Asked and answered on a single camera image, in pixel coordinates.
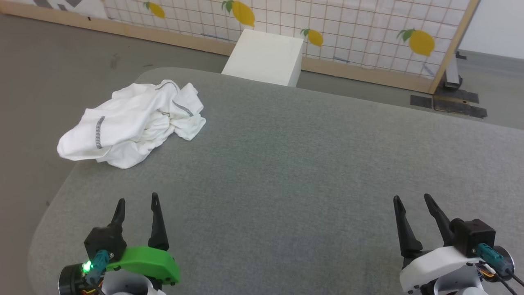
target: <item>gray table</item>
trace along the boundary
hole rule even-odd
[[[168,294],[400,294],[394,195],[426,248],[442,246],[430,193],[449,218],[496,228],[522,270],[521,130],[189,69],[137,83],[162,79],[193,83],[207,124],[128,170],[75,166],[32,242],[38,294],[86,260],[84,238],[119,198],[127,244],[146,245],[152,192],[181,269]]]

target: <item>lemon illustration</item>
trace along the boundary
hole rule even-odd
[[[234,0],[222,2],[222,9],[224,9],[224,5],[226,6],[227,12],[231,13],[231,10],[233,10],[233,15],[241,24],[255,27],[255,15],[249,6]]]
[[[416,54],[429,56],[435,49],[435,40],[428,33],[421,30],[402,30],[398,33],[397,38],[402,35],[404,43],[409,39],[409,47]]]
[[[309,42],[311,42],[313,45],[321,47],[322,43],[324,43],[324,38],[322,38],[322,35],[320,35],[320,33],[315,30],[303,29],[300,31],[300,33],[304,34],[304,37],[308,37]]]
[[[154,15],[160,18],[166,18],[166,14],[164,13],[162,7],[160,7],[158,4],[152,2],[144,2],[144,6],[147,9],[149,9]]]

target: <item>gray stitching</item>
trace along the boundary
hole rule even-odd
[[[188,115],[189,115],[190,117],[194,116],[194,115],[193,115],[193,112],[191,112],[188,108],[183,107],[183,106],[179,105],[178,103],[176,103],[176,102],[174,102],[174,101],[171,101],[171,102],[172,102],[174,105],[176,105],[177,107],[179,107],[180,109],[184,110],[186,113],[188,113]]]
[[[162,89],[162,87],[164,87],[164,86],[167,85],[167,84],[173,84],[174,87],[177,89],[177,91],[180,91],[180,89],[178,88],[178,86],[177,86],[175,83],[173,83],[173,82],[166,82],[166,83],[162,84],[162,86],[158,87],[158,88],[155,89],[155,90],[160,90],[160,89]],[[191,112],[188,108],[186,108],[186,107],[184,107],[184,106],[181,106],[181,105],[179,105],[178,103],[176,103],[176,102],[174,102],[174,101],[171,101],[171,102],[172,102],[174,105],[176,105],[177,107],[179,107],[180,109],[182,109],[183,111],[185,111],[186,113],[188,113],[188,115],[189,115],[190,117],[194,116],[194,115],[193,115],[193,112]]]
[[[155,90],[160,90],[160,89],[162,89],[162,87],[164,87],[164,86],[165,86],[165,85],[167,85],[167,84],[173,84],[173,85],[174,85],[174,87],[175,87],[175,88],[177,89],[177,91],[179,91],[179,90],[180,90],[180,89],[178,89],[178,85],[176,85],[176,84],[175,84],[175,83],[173,83],[173,82],[166,82],[166,83],[162,84],[162,86],[158,87],[158,88],[157,88],[157,89],[155,89]]]
[[[95,131],[95,143],[97,149],[102,149],[102,145],[100,144],[100,127],[102,126],[102,122],[104,122],[105,116],[101,116],[99,121],[96,123],[96,131]]]

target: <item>white foam block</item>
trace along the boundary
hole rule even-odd
[[[295,87],[302,43],[300,38],[244,29],[222,74]]]

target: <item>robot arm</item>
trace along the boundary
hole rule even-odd
[[[123,292],[133,295],[144,294],[148,288],[157,293],[162,285],[178,283],[180,270],[167,252],[169,242],[157,193],[152,194],[151,210],[153,223],[148,246],[127,247],[122,236],[125,200],[120,199],[111,223],[106,227],[93,228],[85,239],[89,261],[66,266],[62,270],[58,282],[59,294],[111,295]],[[130,281],[144,282],[137,285]],[[119,282],[126,283],[121,288]]]
[[[513,259],[501,246],[494,246],[495,230],[474,219],[450,222],[429,194],[424,195],[430,214],[435,218],[444,246],[424,251],[406,219],[406,209],[399,196],[393,198],[400,253],[404,257],[400,284],[404,292],[437,295],[441,291],[456,294],[486,294],[481,282],[498,282],[515,291],[505,281],[515,278]]]

